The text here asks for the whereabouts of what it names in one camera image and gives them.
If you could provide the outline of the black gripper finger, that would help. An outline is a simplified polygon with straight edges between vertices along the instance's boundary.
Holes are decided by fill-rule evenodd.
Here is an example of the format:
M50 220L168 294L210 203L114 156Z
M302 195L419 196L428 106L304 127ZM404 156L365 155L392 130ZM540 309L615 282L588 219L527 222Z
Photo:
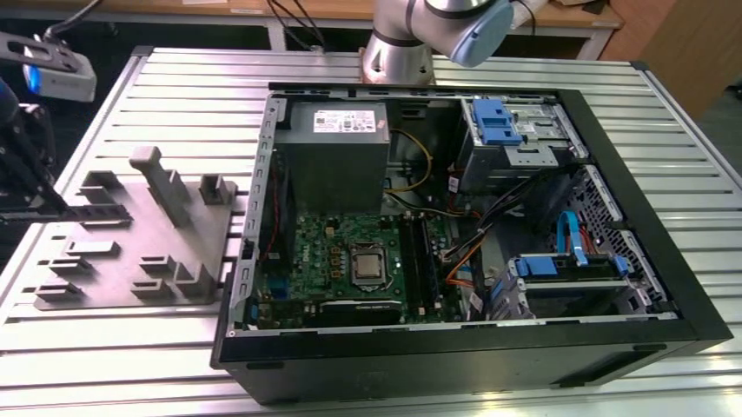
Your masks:
M8 215L62 215L65 201L37 159L8 147Z

